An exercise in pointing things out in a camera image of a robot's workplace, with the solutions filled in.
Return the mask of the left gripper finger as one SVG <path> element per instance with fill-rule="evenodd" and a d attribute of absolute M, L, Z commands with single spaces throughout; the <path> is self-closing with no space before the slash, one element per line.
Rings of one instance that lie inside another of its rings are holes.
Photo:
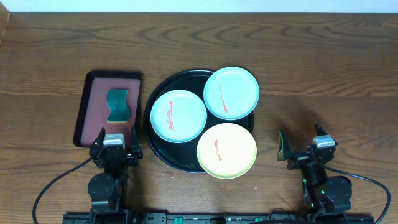
<path fill-rule="evenodd" d="M 131 150 L 132 151 L 141 151 L 141 146 L 139 144 L 139 140 L 137 138 L 136 129 L 134 126 L 131 127 Z"/>
<path fill-rule="evenodd" d="M 103 145 L 103 141 L 104 141 L 105 135 L 106 135 L 105 128 L 102 127 L 100 132 L 99 132 L 99 135 L 94 140 L 94 142 L 92 143 L 91 147 L 94 148 L 94 147 L 99 147 L 99 146 Z"/>

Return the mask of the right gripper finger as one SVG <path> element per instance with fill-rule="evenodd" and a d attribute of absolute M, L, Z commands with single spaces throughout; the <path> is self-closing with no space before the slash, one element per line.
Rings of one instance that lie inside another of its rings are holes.
<path fill-rule="evenodd" d="M 322 126 L 319 123 L 317 123 L 315 125 L 315 131 L 316 131 L 316 135 L 317 136 L 326 136 L 326 135 L 328 135 L 328 133 L 322 128 Z"/>
<path fill-rule="evenodd" d="M 279 149 L 277 154 L 278 161 L 288 160 L 292 157 L 292 150 L 283 130 L 279 131 Z"/>

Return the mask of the green yellow sponge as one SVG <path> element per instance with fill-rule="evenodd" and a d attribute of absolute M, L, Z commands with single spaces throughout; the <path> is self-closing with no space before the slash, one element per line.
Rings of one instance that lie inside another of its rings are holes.
<path fill-rule="evenodd" d="M 129 90 L 112 89 L 106 95 L 106 102 L 109 108 L 107 123 L 128 123 L 130 118 L 130 109 L 127 105 L 127 96 Z"/>

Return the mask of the light blue plate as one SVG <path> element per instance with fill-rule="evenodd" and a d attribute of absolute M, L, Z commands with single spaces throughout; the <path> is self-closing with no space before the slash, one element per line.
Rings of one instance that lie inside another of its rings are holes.
<path fill-rule="evenodd" d="M 185 143 L 204 129 L 207 111 L 204 102 L 187 90 L 172 90 L 161 95 L 150 111 L 155 133 L 171 143 Z"/>
<path fill-rule="evenodd" d="M 259 101 L 260 89 L 254 75 L 241 67 L 225 67 L 205 83 L 203 98 L 217 118 L 232 121 L 251 113 Z"/>

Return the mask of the yellow plate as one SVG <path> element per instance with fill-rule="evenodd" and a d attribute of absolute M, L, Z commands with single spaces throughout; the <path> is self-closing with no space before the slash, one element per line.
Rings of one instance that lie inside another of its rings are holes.
<path fill-rule="evenodd" d="M 197 159 L 202 169 L 218 179 L 234 179 L 254 164 L 257 146 L 253 135 L 233 123 L 217 124 L 201 136 Z"/>

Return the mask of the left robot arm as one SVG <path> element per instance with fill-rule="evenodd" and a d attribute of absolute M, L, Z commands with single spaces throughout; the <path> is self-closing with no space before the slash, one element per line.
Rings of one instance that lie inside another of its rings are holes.
<path fill-rule="evenodd" d="M 139 165 L 143 153 L 135 128 L 131 128 L 130 146 L 124 135 L 106 134 L 104 128 L 90 146 L 89 154 L 97 167 L 103 169 L 88 183 L 91 197 L 90 223 L 142 223 L 143 215 L 128 208 L 128 168 Z"/>

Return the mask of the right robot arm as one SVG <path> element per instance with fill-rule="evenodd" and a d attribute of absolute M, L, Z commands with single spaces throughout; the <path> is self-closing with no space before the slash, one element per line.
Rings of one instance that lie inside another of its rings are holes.
<path fill-rule="evenodd" d="M 351 208 L 352 183 L 343 176 L 329 177 L 325 164 L 334 158 L 338 143 L 319 125 L 306 151 L 291 150 L 287 136 L 279 131 L 278 161 L 287 161 L 288 170 L 299 169 L 305 203 L 313 208 L 311 221 L 319 216 L 343 213 Z"/>

